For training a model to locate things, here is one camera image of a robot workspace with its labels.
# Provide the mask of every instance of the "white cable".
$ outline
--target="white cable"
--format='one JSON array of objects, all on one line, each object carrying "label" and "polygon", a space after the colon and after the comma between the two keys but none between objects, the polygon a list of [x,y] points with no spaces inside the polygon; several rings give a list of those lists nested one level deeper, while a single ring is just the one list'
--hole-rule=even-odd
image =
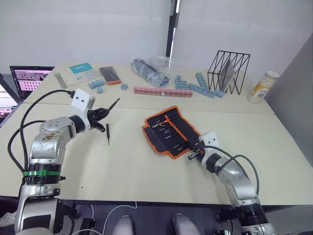
[{"label": "white cable", "polygon": [[128,205],[120,205],[120,206],[114,207],[114,208],[112,209],[112,211],[110,211],[110,213],[108,214],[108,217],[107,217],[106,221],[104,222],[103,232],[102,232],[101,235],[104,235],[104,231],[105,231],[105,229],[106,229],[107,220],[108,220],[110,214],[111,214],[115,209],[117,209],[117,208],[119,208],[119,207],[130,207],[130,208],[133,208],[133,209],[137,209],[137,202],[135,201],[135,207],[128,206]]},{"label": "white cable", "polygon": [[77,233],[79,233],[79,232],[83,232],[83,231],[92,231],[92,232],[95,232],[96,234],[102,235],[102,234],[99,233],[98,231],[92,230],[92,229],[82,229],[82,230],[79,230],[79,231],[77,231],[77,232],[72,233],[72,235],[77,234]]},{"label": "white cable", "polygon": [[92,219],[94,219],[94,209],[93,209],[93,205],[90,205],[91,206],[91,210],[92,210]]}]

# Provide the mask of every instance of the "blue building block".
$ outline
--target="blue building block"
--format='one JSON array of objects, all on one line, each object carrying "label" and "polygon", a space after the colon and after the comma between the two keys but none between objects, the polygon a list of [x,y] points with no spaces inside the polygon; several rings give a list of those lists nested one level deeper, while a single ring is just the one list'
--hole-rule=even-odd
[{"label": "blue building block", "polygon": [[94,82],[88,83],[89,88],[92,89],[92,90],[97,88],[97,87],[101,87],[103,85],[105,85],[105,82],[102,79],[99,79],[99,80],[96,80]]},{"label": "blue building block", "polygon": [[103,88],[102,87],[97,87],[97,93],[102,94],[103,93]]},{"label": "blue building block", "polygon": [[175,78],[175,89],[176,90],[187,90],[188,89],[187,81],[183,81],[181,79],[180,75],[176,76],[176,78]]},{"label": "blue building block", "polygon": [[192,83],[189,83],[188,85],[188,89],[194,91],[194,92],[197,92],[199,94],[202,94],[206,97],[209,97],[209,98],[214,98],[214,93],[212,91],[209,91],[203,87],[200,87],[200,86],[197,86],[195,84],[192,84]]},{"label": "blue building block", "polygon": [[207,85],[206,81],[205,81],[205,78],[204,76],[202,75],[202,73],[200,72],[197,72],[196,73],[196,78],[197,78],[197,81],[199,83],[199,85],[205,89],[209,89],[209,86]]},{"label": "blue building block", "polygon": [[127,85],[127,84],[123,83],[123,84],[121,85],[121,89],[122,89],[123,91],[127,90],[127,88],[128,88],[128,85]]},{"label": "blue building block", "polygon": [[222,92],[220,90],[215,90],[213,93],[214,93],[215,96],[217,96],[219,98],[223,98],[223,96],[225,94],[224,92]]}]

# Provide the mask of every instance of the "white bottle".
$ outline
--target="white bottle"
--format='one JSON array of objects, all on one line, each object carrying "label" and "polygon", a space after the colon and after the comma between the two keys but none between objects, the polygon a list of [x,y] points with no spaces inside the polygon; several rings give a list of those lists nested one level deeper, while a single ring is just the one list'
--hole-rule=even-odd
[{"label": "white bottle", "polygon": [[254,87],[253,91],[248,96],[248,101],[253,104],[260,103],[264,96],[268,93],[270,88],[275,84],[277,78],[279,78],[279,73],[274,71],[266,71],[264,77],[259,81],[259,83]]}]

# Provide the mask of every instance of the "grey wall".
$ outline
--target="grey wall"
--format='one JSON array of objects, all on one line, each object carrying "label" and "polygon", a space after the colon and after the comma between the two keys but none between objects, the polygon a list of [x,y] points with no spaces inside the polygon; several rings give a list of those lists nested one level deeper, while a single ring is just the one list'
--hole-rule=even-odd
[{"label": "grey wall", "polygon": [[298,52],[266,101],[313,166],[312,35]]}]

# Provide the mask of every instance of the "plastic bag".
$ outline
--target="plastic bag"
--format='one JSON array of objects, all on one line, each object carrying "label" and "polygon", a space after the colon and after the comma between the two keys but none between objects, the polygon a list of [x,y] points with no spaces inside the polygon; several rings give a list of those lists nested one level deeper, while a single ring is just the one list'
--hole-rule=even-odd
[{"label": "plastic bag", "polygon": [[155,87],[162,87],[175,78],[169,67],[172,60],[168,57],[152,57],[147,61],[137,58],[131,63],[134,73],[146,79]]}]

